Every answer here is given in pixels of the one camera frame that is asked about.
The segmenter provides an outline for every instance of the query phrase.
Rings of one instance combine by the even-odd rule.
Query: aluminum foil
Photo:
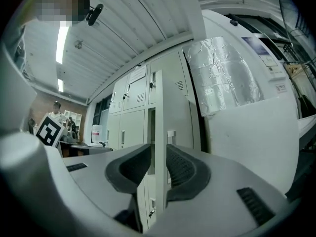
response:
[[[247,63],[223,37],[183,48],[202,116],[263,100]]]

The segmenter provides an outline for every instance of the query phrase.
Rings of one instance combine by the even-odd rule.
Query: label on locker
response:
[[[141,68],[136,68],[132,73],[130,73],[129,83],[133,83],[146,75],[146,66]]]

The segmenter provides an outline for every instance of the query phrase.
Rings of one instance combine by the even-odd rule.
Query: locker door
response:
[[[176,84],[178,89],[185,95],[188,95],[187,86],[184,78],[182,64],[178,51],[167,54],[151,63],[150,67],[150,80],[153,79],[153,73],[163,70],[166,76]],[[156,102],[156,87],[149,90],[149,104]]]
[[[189,101],[162,70],[157,72],[155,118],[156,213],[159,217],[165,209],[169,189],[166,145],[193,148]]]
[[[116,150],[119,149],[119,122],[120,114],[109,115],[107,126],[108,145]]]
[[[119,81],[117,81],[117,83],[114,86],[109,114],[117,113],[122,110],[123,95],[125,94],[127,77],[128,76],[125,76]]]
[[[122,115],[119,126],[119,149],[144,143],[144,115],[145,110]]]
[[[129,84],[126,86],[127,97],[124,99],[123,110],[129,110],[135,107],[145,105],[145,93],[146,93],[146,78],[147,76]]]
[[[156,209],[156,179],[155,175],[147,175],[146,181],[148,182],[148,190],[145,191],[148,193],[148,212]],[[151,217],[147,215],[148,227],[149,229],[156,222],[156,212],[152,214]]]

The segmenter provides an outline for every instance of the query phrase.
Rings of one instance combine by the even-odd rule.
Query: wall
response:
[[[83,141],[84,124],[85,124],[85,116],[87,112],[87,107],[83,105],[75,104],[73,102],[61,99],[56,96],[46,94],[39,90],[37,90],[36,92],[37,92],[37,96],[31,105],[30,117],[32,117],[35,120],[35,122],[39,125],[44,115],[46,113],[50,113],[53,111],[54,102],[58,101],[61,104],[61,108],[60,108],[61,113],[64,113],[65,110],[68,110],[68,111],[79,113],[82,115],[79,140]]]

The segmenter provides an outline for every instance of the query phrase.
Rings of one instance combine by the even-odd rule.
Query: desk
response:
[[[60,140],[58,142],[57,149],[59,150],[59,152],[61,153],[61,156],[63,158],[79,156],[78,150],[73,150],[71,148],[71,145],[76,145],[76,144],[78,144],[78,143],[71,143],[71,142],[65,142],[65,141]]]
[[[302,150],[316,135],[316,115],[297,121],[300,131],[300,150]]]

